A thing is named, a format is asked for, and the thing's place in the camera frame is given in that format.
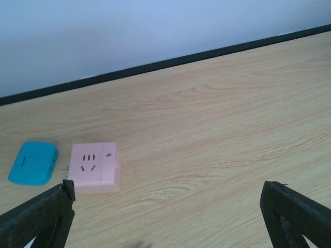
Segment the black enclosure frame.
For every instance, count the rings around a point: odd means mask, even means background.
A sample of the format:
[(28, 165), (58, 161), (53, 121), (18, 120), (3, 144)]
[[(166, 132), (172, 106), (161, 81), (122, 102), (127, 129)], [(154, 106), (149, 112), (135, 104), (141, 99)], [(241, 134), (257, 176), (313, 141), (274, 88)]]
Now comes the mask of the black enclosure frame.
[(88, 87), (96, 84), (105, 83), (108, 81), (118, 80), (122, 78), (127, 78), (134, 75), (144, 74), (148, 72), (153, 72), (157, 70), (162, 70), (166, 68), (171, 68), (175, 66), (185, 65), (189, 63), (194, 63), (201, 60), (211, 59), (219, 56), (225, 56), (233, 53), (243, 52), (247, 50), (252, 50), (256, 48), (261, 48), (268, 45), (273, 45), (277, 43), (287, 42), (295, 39), (300, 39), (304, 37), (309, 37), (321, 33), (326, 33), (330, 31), (330, 24), (309, 28), (297, 32), (290, 32), (283, 35), (273, 36), (269, 38), (259, 39), (255, 41), (244, 42), (236, 45), (227, 46), (224, 48), (213, 49), (205, 52), (185, 55), (177, 58), (166, 59), (163, 61), (158, 61), (155, 63), (150, 63), (146, 65), (136, 66), (128, 69), (118, 70), (110, 73), (105, 73), (97, 76), (92, 76), (89, 78), (76, 80), (68, 83), (63, 83), (59, 85), (54, 85), (42, 89), (27, 91), (20, 94), (15, 94), (12, 96), (1, 97), (1, 106), (9, 105), (13, 103), (18, 103), (26, 100), (31, 100), (35, 98), (45, 97), (61, 92), (66, 92), (69, 90), (79, 89), (83, 87)]

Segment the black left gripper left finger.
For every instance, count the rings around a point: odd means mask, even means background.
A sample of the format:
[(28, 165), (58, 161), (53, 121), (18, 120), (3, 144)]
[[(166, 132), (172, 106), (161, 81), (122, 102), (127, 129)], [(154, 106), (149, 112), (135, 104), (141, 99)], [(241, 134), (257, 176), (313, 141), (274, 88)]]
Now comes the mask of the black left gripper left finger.
[(1, 247), (64, 247), (74, 218), (74, 182), (64, 180), (1, 215)]

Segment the pink cube socket adapter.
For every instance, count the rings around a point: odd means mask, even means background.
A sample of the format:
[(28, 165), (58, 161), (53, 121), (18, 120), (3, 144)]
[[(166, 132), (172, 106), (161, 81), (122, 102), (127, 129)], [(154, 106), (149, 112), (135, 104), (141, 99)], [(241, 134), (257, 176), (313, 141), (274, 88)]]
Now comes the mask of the pink cube socket adapter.
[(77, 194), (119, 192), (121, 154), (114, 142), (73, 144), (68, 179)]

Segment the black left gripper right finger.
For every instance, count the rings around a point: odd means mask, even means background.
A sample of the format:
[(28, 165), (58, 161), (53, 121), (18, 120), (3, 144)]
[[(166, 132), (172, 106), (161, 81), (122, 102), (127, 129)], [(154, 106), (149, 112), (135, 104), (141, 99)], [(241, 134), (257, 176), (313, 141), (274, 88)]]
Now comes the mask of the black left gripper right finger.
[(265, 181), (260, 209), (273, 247), (330, 247), (330, 209), (276, 181)]

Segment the blue cube plug adapter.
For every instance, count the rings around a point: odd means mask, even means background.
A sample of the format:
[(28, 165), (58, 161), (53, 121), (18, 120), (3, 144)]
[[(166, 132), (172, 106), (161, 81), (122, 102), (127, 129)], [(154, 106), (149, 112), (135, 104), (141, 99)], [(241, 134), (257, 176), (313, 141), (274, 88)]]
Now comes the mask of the blue cube plug adapter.
[(48, 142), (22, 144), (9, 173), (10, 182), (21, 185), (45, 185), (49, 182), (58, 158), (58, 149)]

